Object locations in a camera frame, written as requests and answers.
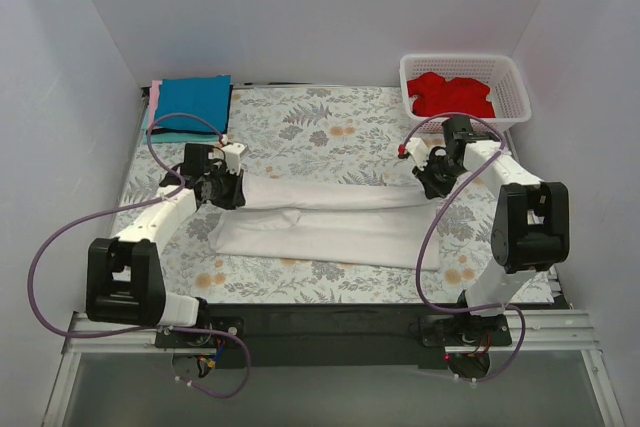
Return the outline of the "white t shirt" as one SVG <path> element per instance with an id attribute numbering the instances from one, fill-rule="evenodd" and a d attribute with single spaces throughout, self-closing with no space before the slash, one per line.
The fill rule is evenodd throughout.
<path id="1" fill-rule="evenodd" d="M 221 213 L 209 235 L 217 254 L 351 263 L 427 271 L 439 239 L 424 236 L 435 202 L 418 186 L 243 179 L 245 206 Z"/>

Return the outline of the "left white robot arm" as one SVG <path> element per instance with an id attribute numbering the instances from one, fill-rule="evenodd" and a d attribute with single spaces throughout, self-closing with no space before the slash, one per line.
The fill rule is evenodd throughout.
<path id="1" fill-rule="evenodd" d="M 202 315 L 205 302 L 169 292 L 161 253 L 181 227 L 204 204 L 235 210 L 245 204 L 240 143 L 188 143 L 183 161 L 166 169 L 156 192 L 158 201 L 110 239 L 88 249 L 86 314 L 94 322 L 140 327 L 178 327 L 193 347 L 213 333 Z"/>

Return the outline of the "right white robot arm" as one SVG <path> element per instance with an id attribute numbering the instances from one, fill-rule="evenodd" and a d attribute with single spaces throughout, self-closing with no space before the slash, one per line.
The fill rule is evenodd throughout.
<path id="1" fill-rule="evenodd" d="M 563 183 L 546 182 L 522 167 L 504 134 L 487 121 L 451 112 L 442 132 L 443 145 L 432 149 L 409 133 L 398 155 L 413 161 L 426 197 L 442 200 L 436 222 L 475 179 L 496 200 L 489 263 L 454 306 L 432 307 L 446 316 L 460 342 L 471 345 L 502 329 L 505 311 L 526 282 L 568 257 L 569 194 Z"/>

